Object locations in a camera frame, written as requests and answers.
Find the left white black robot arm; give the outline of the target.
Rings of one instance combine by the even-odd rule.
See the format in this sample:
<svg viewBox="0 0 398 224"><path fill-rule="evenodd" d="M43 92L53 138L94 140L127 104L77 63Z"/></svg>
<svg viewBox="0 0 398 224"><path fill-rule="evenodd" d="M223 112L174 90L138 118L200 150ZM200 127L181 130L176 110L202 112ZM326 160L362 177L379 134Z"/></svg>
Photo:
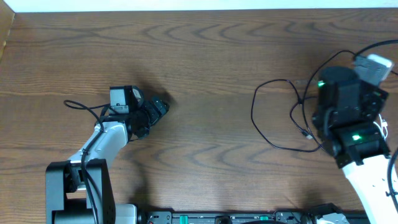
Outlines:
<svg viewBox="0 0 398 224"><path fill-rule="evenodd" d="M115 202L109 168L122 148L148 136L168 110L158 97L105 105L81 149L47 166L46 223L145 223L135 205Z"/></svg>

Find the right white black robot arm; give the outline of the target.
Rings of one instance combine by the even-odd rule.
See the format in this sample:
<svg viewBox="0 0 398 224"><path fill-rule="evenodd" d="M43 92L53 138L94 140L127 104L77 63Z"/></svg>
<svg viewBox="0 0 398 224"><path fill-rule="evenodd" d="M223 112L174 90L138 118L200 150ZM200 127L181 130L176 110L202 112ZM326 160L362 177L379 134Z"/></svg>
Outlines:
<svg viewBox="0 0 398 224"><path fill-rule="evenodd" d="M354 188L370 223L397 223L397 174L374 124L388 95L350 68L329 67L319 75L312 116L323 148Z"/></svg>

